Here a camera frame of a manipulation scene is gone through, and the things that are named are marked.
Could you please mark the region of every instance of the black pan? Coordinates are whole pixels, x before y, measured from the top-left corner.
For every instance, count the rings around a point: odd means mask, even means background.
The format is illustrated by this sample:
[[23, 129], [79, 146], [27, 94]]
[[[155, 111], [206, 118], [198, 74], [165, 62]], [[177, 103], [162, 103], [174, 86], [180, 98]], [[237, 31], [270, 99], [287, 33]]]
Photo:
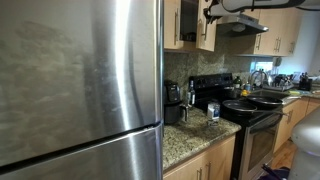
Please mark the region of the black pan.
[[255, 112], [267, 112], [287, 115], [281, 111], [257, 110], [257, 107], [245, 101], [226, 100], [222, 102], [222, 106], [229, 112], [234, 112], [239, 115], [251, 116]]
[[247, 100], [258, 107], [276, 108], [283, 104], [281, 99], [268, 96], [247, 96]]

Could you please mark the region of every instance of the wooden floor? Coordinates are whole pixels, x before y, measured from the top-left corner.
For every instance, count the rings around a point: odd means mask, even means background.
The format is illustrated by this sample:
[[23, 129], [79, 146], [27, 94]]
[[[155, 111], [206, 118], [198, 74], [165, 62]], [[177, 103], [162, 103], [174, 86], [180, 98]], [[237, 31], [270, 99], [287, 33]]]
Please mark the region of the wooden floor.
[[271, 168], [278, 169], [283, 166], [291, 168], [293, 156], [296, 150], [297, 150], [297, 146], [291, 140], [288, 140], [275, 153]]

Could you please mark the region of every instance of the stainless steel refrigerator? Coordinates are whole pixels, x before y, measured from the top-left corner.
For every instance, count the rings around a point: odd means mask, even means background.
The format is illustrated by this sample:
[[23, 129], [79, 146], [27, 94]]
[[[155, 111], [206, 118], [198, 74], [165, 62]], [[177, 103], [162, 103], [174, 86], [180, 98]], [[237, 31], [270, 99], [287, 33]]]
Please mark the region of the stainless steel refrigerator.
[[161, 15], [0, 0], [0, 179], [162, 179]]

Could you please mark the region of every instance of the oven handle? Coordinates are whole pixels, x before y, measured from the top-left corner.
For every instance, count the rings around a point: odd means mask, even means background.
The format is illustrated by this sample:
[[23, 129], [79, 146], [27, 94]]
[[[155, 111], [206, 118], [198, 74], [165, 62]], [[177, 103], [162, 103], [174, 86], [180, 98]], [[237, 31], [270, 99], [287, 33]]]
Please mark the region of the oven handle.
[[251, 130], [250, 130], [250, 134], [254, 134], [254, 133], [259, 132], [259, 131], [264, 131], [264, 130], [266, 130], [266, 129], [273, 128], [273, 127], [275, 127], [277, 124], [279, 124], [279, 122], [281, 121], [281, 119], [282, 119], [282, 116], [281, 116], [281, 118], [275, 120], [272, 124], [267, 124], [266, 126], [262, 126], [262, 127], [260, 127], [260, 128], [251, 129]]

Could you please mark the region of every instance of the granite countertop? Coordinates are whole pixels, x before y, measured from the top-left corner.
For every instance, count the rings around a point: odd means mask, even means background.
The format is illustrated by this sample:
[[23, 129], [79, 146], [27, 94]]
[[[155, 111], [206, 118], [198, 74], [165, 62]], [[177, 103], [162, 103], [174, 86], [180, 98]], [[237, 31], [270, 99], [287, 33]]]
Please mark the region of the granite countertop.
[[188, 122], [165, 125], [163, 170], [192, 157], [210, 145], [236, 133], [241, 126], [219, 118], [218, 126], [207, 126], [207, 117], [199, 109], [189, 111]]

